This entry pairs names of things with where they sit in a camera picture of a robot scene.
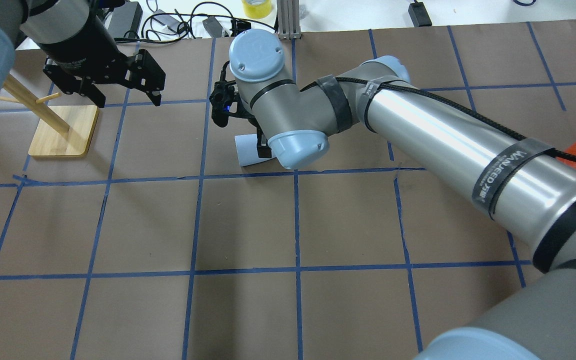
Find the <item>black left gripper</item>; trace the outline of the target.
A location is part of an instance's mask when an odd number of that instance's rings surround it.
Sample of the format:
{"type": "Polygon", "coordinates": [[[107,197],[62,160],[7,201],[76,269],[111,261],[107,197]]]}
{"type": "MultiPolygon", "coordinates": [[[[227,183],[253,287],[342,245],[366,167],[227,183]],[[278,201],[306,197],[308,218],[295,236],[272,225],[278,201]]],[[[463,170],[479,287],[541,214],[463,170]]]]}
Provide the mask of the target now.
{"type": "Polygon", "coordinates": [[[92,82],[95,81],[140,91],[154,106],[162,104],[165,71],[145,48],[131,57],[119,51],[94,13],[87,14],[86,22],[76,34],[57,43],[39,43],[39,48],[55,63],[44,72],[64,93],[75,92],[103,109],[106,96],[92,82]]]}

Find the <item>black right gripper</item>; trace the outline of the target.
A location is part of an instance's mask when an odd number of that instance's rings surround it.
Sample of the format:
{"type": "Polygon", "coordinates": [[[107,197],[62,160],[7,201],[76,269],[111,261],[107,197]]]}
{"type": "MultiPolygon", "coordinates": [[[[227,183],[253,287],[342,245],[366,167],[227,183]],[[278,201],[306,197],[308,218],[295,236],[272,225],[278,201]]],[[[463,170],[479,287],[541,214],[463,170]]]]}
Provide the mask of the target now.
{"type": "MultiPolygon", "coordinates": [[[[230,61],[226,61],[220,71],[219,79],[209,96],[211,119],[219,128],[226,128],[230,118],[244,119],[252,126],[258,127],[258,121],[243,105],[235,80],[227,80],[227,69],[230,61]]],[[[268,139],[261,128],[256,128],[256,155],[262,160],[274,157],[268,139]]]]}

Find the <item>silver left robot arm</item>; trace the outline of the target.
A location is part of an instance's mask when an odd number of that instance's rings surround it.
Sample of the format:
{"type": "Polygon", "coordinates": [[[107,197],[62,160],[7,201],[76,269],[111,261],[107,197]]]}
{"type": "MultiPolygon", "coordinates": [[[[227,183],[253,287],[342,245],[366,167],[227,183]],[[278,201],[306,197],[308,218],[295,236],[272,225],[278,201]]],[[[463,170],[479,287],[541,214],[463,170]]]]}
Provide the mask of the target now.
{"type": "Polygon", "coordinates": [[[0,0],[0,90],[25,34],[46,54],[45,75],[64,94],[105,106],[98,84],[139,85],[133,60],[119,51],[96,13],[95,0],[0,0]]]}

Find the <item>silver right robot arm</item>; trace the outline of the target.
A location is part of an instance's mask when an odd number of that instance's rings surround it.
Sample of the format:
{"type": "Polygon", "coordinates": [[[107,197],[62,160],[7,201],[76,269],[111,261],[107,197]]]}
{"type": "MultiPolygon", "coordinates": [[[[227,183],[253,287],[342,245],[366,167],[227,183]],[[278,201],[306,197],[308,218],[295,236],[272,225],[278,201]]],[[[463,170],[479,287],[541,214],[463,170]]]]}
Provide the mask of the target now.
{"type": "Polygon", "coordinates": [[[218,82],[214,121],[237,101],[265,147],[287,170],[329,150],[329,137],[364,125],[519,237],[542,273],[468,325],[446,331],[419,360],[576,360],[576,155],[514,132],[473,110],[410,84],[391,56],[298,89],[278,36],[249,29],[231,42],[236,89],[218,82]]]}

